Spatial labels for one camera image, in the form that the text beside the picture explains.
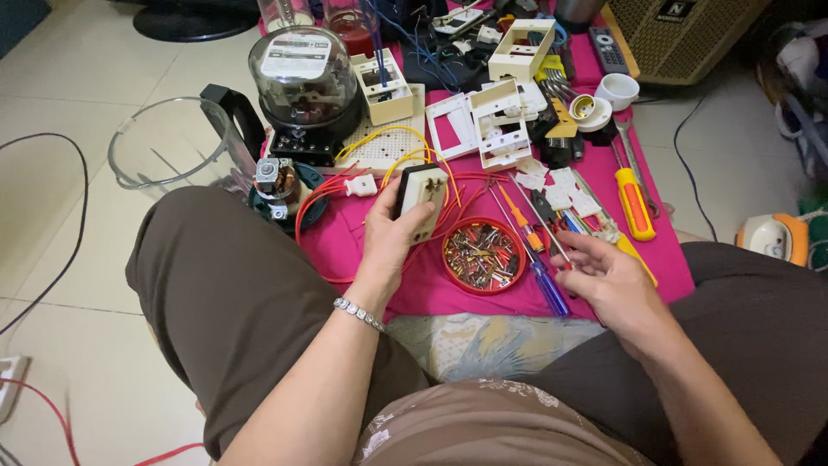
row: electrical socket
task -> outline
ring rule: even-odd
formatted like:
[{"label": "electrical socket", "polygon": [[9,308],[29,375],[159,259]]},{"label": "electrical socket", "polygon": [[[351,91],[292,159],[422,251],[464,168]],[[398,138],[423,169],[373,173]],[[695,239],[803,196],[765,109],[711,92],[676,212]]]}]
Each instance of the electrical socket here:
[{"label": "electrical socket", "polygon": [[[0,359],[0,378],[22,381],[30,361],[31,358],[28,356]],[[6,422],[8,416],[12,413],[12,407],[19,392],[20,386],[15,383],[3,382],[0,386],[0,424]]]},{"label": "electrical socket", "polygon": [[434,211],[420,230],[414,232],[412,244],[429,240],[434,233],[437,216],[443,208],[443,200],[449,175],[436,163],[426,163],[418,167],[408,167],[402,171],[400,188],[397,191],[397,203],[394,205],[392,218],[396,220],[412,207],[423,202],[434,202]]}]

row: perforated board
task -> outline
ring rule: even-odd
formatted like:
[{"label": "perforated board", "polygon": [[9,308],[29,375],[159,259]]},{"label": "perforated board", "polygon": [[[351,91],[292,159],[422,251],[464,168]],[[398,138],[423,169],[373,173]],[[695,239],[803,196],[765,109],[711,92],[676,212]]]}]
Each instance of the perforated board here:
[{"label": "perforated board", "polygon": [[[388,126],[410,126],[416,129],[423,136],[426,135],[426,86],[422,84],[409,85],[414,94],[414,115],[411,118],[399,119],[388,124],[373,126],[370,117],[366,114],[362,124],[353,134],[345,139],[344,144],[357,143],[360,139]],[[405,129],[389,129],[380,133],[371,142],[356,148],[348,157],[340,158],[333,167],[317,167],[316,169],[324,175],[334,175],[345,170],[353,163],[357,163],[355,170],[366,168],[366,173],[377,177],[385,176],[389,168],[402,156],[413,149],[423,147],[422,141],[411,131]],[[402,169],[425,163],[419,159],[409,159],[400,163],[394,169],[394,174],[399,175]]]}]

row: bracelet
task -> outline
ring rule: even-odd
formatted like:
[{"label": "bracelet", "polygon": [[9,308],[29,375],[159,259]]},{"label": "bracelet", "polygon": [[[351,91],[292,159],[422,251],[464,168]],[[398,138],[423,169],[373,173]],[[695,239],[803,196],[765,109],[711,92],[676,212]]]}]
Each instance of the bracelet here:
[{"label": "bracelet", "polygon": [[346,313],[355,316],[359,320],[364,320],[365,323],[370,324],[372,327],[376,328],[380,332],[385,332],[385,326],[379,319],[375,318],[372,314],[369,314],[368,311],[365,309],[360,308],[354,303],[348,301],[345,298],[337,298],[334,300],[334,307],[344,309]]}]

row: glass pitcher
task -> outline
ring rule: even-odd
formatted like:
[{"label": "glass pitcher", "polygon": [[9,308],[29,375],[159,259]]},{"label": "glass pitcher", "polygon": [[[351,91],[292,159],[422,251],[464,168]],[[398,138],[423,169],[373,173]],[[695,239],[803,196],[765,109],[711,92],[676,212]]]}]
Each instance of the glass pitcher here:
[{"label": "glass pitcher", "polygon": [[120,187],[154,200],[184,186],[221,187],[247,200],[264,140],[244,95],[208,85],[201,97],[163,100],[126,119],[107,159]]}]

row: white outlet box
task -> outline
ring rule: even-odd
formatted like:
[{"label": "white outlet box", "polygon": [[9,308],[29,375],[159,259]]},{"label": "white outlet box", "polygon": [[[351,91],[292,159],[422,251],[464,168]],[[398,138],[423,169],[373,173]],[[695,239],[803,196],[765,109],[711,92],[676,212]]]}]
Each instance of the white outlet box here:
[{"label": "white outlet box", "polygon": [[[31,358],[28,356],[0,359],[0,378],[22,381],[26,374],[26,368],[29,366],[29,361],[31,361]],[[0,386],[0,424],[6,422],[8,416],[12,413],[12,407],[20,388],[18,384],[10,382],[3,382]]]}]

